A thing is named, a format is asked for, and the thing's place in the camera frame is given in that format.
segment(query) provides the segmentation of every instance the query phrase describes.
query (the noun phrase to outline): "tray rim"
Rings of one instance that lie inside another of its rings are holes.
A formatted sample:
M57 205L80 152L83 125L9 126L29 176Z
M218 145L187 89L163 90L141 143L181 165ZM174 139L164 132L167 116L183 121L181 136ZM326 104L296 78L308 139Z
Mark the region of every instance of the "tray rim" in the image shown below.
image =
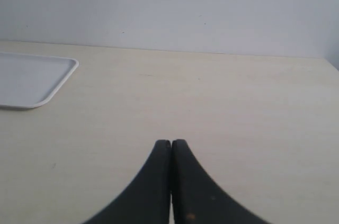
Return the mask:
M42 56L42 55L33 55L30 53L16 53L16 52L2 52L0 53L8 54L8 55L19 55L19 56L30 56L30 57L41 57L41 58L55 58L55 59L61 59L61 60L69 60L74 63L70 70L66 73L66 75L60 80L59 84L57 84L53 90L40 102L37 102L33 105L25 106L25 105L3 105L0 104L0 108L9 108L9 109L34 109L36 107L40 107L42 105L45 105L48 103L53 96L57 93L57 91L62 87L62 85L67 81L67 79L71 76L71 74L76 70L76 68L79 66L79 61L74 58L67 58L67 57L60 57L60 56Z

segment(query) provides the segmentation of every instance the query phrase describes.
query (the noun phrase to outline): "white wall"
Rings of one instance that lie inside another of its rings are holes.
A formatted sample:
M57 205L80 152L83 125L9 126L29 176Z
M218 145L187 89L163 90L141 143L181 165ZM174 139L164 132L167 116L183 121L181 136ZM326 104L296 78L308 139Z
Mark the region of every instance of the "white wall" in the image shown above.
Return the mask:
M336 63L339 0L0 0L0 39Z

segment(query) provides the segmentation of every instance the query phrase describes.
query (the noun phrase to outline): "white tray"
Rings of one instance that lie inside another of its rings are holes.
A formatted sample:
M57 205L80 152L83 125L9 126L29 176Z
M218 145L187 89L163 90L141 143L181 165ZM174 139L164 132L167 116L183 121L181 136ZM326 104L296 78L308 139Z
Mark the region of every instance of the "white tray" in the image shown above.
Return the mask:
M46 104L78 65L75 59L0 52L0 107Z

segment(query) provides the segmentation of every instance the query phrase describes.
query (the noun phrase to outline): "wooden tabletop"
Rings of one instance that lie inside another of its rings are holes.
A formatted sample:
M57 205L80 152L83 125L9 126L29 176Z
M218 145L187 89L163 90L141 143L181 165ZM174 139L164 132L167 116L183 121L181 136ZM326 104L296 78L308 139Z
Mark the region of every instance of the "wooden tabletop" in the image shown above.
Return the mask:
M46 105L0 110L0 222L79 224L133 179L156 139L273 224L339 222L339 72L323 59L0 42L75 58Z

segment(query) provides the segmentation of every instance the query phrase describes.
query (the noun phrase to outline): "light wood surface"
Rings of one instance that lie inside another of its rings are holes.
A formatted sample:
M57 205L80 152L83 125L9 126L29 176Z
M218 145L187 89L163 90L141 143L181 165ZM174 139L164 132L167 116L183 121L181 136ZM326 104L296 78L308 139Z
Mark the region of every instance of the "light wood surface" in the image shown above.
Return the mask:
M0 110L0 222L79 224L184 138L273 224L339 222L339 72L326 60L0 42L75 58L46 105Z

